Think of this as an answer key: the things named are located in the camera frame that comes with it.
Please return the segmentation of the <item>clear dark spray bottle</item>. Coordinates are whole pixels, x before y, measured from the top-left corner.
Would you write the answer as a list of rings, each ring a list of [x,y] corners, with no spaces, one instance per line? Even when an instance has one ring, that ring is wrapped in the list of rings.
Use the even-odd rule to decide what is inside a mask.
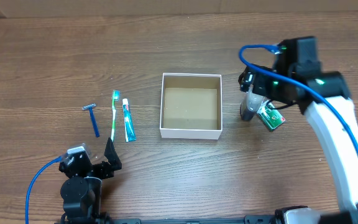
[[[240,107],[241,119],[243,121],[250,121],[260,108],[263,100],[263,96],[252,93],[251,91],[247,92]]]

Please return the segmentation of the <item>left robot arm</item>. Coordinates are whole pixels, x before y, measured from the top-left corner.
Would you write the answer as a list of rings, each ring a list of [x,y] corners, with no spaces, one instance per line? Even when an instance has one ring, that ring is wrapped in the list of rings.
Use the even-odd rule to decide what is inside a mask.
[[[102,182],[122,169],[111,138],[104,156],[106,161],[92,164],[86,144],[67,150],[59,163],[59,171],[68,177],[60,189],[64,210],[61,223],[112,223],[108,213],[101,212]]]

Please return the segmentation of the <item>teal toothpaste tube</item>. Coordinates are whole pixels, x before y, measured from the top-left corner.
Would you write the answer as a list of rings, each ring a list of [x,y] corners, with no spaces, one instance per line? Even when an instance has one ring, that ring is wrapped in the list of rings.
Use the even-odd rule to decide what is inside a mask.
[[[131,142],[136,140],[136,135],[134,131],[134,126],[132,123],[131,111],[129,108],[129,101],[127,98],[122,99],[122,108],[124,113],[124,126],[126,132],[126,142]]]

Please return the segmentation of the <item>blue disposable razor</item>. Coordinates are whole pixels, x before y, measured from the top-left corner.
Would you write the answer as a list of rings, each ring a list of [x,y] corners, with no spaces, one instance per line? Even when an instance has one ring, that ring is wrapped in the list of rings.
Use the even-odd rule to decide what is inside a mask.
[[[95,119],[94,113],[93,113],[93,108],[95,108],[95,107],[96,107],[96,104],[92,103],[92,104],[83,106],[81,109],[84,111],[85,110],[89,111],[89,116],[90,116],[90,119],[91,119],[91,122],[93,125],[94,134],[98,138],[100,136],[100,134],[99,134],[98,125],[97,125],[97,122],[96,122],[96,119]]]

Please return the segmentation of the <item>green white toothbrush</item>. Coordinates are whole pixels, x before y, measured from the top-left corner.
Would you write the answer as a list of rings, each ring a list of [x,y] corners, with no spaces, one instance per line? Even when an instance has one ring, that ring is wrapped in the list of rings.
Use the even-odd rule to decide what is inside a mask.
[[[116,106],[115,103],[119,101],[120,98],[120,91],[119,90],[113,90],[112,96],[111,96],[111,109],[112,109],[112,125],[111,125],[111,140],[114,140],[115,135],[115,122],[116,122]]]

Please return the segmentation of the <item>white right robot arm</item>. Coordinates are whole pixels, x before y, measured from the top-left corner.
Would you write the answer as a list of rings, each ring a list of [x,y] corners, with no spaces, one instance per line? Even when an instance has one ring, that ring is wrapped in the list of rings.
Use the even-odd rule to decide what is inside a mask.
[[[240,89],[273,101],[298,105],[313,128],[334,179],[339,212],[299,205],[279,208],[270,223],[358,223],[358,124],[349,89],[339,72],[292,63],[267,68],[249,65]]]

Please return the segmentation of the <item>white cardboard box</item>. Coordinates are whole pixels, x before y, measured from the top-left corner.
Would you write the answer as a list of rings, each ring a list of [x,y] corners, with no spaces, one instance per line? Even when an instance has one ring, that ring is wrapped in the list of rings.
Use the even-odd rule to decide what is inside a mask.
[[[164,139],[218,140],[223,131],[222,76],[164,73],[159,129]]]

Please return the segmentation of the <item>green white soap packet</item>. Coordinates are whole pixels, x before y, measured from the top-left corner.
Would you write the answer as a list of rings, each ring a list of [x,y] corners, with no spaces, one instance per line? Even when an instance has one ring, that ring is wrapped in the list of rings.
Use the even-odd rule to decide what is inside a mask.
[[[260,108],[257,110],[257,116],[269,131],[276,130],[286,121],[279,110],[268,101],[261,104]]]

